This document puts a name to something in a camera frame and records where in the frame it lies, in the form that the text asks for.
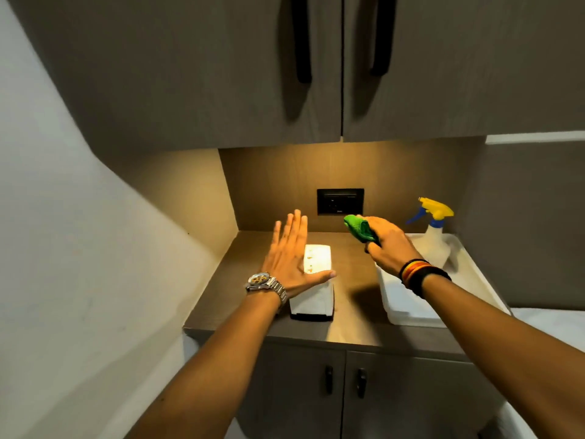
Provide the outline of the person's left hand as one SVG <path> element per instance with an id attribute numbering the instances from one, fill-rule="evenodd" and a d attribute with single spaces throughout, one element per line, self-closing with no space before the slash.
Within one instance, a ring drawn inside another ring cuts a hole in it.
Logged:
<path id="1" fill-rule="evenodd" d="M 291 223 L 293 213 L 287 215 L 280 231 L 278 252 L 271 257 L 271 244 L 261 267 L 261 272 L 274 276 L 286 289 L 289 298 L 309 290 L 309 274 L 303 271 L 303 258 L 308 237 L 308 217 L 303 215 L 296 250 L 291 251 Z"/>

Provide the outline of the person's right hand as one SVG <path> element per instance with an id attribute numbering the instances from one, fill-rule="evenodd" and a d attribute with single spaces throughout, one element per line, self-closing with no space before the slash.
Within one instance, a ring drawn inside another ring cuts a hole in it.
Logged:
<path id="1" fill-rule="evenodd" d="M 397 225 L 376 216 L 364 218 L 380 240 L 383 249 L 383 266 L 379 266 L 381 269 L 398 277 L 406 262 L 422 259 L 409 237 Z"/>

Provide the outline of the green cleaning cloth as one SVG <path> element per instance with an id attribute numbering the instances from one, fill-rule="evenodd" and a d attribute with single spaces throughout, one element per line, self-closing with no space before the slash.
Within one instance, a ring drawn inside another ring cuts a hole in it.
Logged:
<path id="1" fill-rule="evenodd" d="M 343 223 L 347 230 L 363 244 L 374 243 L 381 246 L 380 240 L 375 231 L 373 231 L 369 222 L 359 215 L 346 215 Z"/>

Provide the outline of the person's right forearm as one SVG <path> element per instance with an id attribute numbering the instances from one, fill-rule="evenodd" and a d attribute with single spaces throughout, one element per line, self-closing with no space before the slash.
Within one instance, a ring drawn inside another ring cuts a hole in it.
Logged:
<path id="1" fill-rule="evenodd" d="M 539 439 L 585 439 L 585 353 L 442 276 L 424 297 L 466 355 Z"/>

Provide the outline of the person's left forearm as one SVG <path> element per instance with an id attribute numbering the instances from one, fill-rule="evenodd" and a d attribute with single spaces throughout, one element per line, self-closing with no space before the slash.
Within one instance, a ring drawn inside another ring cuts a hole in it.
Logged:
<path id="1" fill-rule="evenodd" d="M 246 295 L 124 439 L 223 439 L 280 303 L 273 291 Z"/>

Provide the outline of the white tissue box black base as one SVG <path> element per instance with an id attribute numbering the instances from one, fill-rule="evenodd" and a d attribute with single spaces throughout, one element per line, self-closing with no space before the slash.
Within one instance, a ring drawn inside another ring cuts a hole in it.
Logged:
<path id="1" fill-rule="evenodd" d="M 315 274 L 332 269 L 331 247 L 324 244 L 307 244 L 303 258 L 303 271 Z M 312 287 L 289 300 L 290 318 L 301 321 L 332 321 L 334 316 L 334 287 L 331 280 Z"/>

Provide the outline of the orange red striped wristband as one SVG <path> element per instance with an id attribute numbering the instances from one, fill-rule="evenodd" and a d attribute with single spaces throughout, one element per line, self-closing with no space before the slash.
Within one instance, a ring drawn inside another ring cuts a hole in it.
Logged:
<path id="1" fill-rule="evenodd" d="M 402 266 L 401 270 L 399 271 L 399 278 L 400 278 L 402 284 L 406 288 L 409 288 L 408 282 L 409 282 L 411 276 L 413 275 L 413 273 L 419 271 L 420 269 L 424 269 L 426 267 L 432 267 L 432 264 L 430 264 L 425 259 L 412 259 L 409 262 L 406 262 Z"/>

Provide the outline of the silver wristwatch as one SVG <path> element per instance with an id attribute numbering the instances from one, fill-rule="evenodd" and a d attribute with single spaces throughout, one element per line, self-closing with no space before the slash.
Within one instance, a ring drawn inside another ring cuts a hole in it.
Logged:
<path id="1" fill-rule="evenodd" d="M 259 272 L 250 276 L 245 289 L 247 293 L 274 292 L 280 299 L 279 308 L 282 308 L 289 300 L 287 291 L 281 282 L 267 272 Z"/>

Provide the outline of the white spray bottle yellow trigger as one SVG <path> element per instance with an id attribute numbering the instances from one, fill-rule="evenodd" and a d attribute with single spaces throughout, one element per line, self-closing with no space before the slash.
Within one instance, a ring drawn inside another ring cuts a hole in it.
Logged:
<path id="1" fill-rule="evenodd" d="M 455 215 L 448 205 L 426 197 L 419 197 L 420 207 L 412 218 L 406 221 L 409 225 L 429 215 L 430 220 L 424 234 L 413 239 L 413 245 L 422 258 L 431 265 L 443 268 L 451 254 L 450 245 L 443 240 L 445 219 Z"/>

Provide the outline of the white plastic tray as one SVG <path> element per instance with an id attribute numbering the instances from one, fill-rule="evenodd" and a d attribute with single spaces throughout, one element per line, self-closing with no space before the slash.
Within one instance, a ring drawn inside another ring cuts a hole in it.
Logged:
<path id="1" fill-rule="evenodd" d="M 444 270 L 455 284 L 477 298 L 511 315 L 504 300 L 498 295 L 475 264 L 456 235 L 443 234 L 451 248 Z M 445 324 L 424 299 L 413 294 L 395 276 L 376 266 L 383 307 L 391 324 L 412 327 L 444 328 Z"/>

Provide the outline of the grey lower cabinet door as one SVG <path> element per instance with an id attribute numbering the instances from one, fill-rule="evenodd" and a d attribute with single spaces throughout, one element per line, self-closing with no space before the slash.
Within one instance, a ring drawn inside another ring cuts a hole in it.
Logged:
<path id="1" fill-rule="evenodd" d="M 344 390 L 342 439 L 478 439 L 505 403 L 469 362 L 366 352 L 347 353 Z"/>
<path id="2" fill-rule="evenodd" d="M 333 393 L 325 366 L 333 367 Z M 346 355 L 342 351 L 266 342 L 230 437 L 340 439 Z"/>

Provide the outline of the grey wood upper cabinet door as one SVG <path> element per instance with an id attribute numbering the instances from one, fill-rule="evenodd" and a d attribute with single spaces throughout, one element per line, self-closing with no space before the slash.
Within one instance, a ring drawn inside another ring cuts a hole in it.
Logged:
<path id="1" fill-rule="evenodd" d="M 585 0 L 397 0 L 370 75 L 377 0 L 343 0 L 345 141 L 585 130 Z"/>
<path id="2" fill-rule="evenodd" d="M 342 0 L 8 0 L 97 153 L 338 141 Z"/>

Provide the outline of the black wall power outlet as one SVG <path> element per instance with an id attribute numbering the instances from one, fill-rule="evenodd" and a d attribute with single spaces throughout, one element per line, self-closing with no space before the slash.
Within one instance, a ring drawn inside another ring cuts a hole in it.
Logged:
<path id="1" fill-rule="evenodd" d="M 317 215 L 362 215 L 363 188 L 317 189 Z"/>

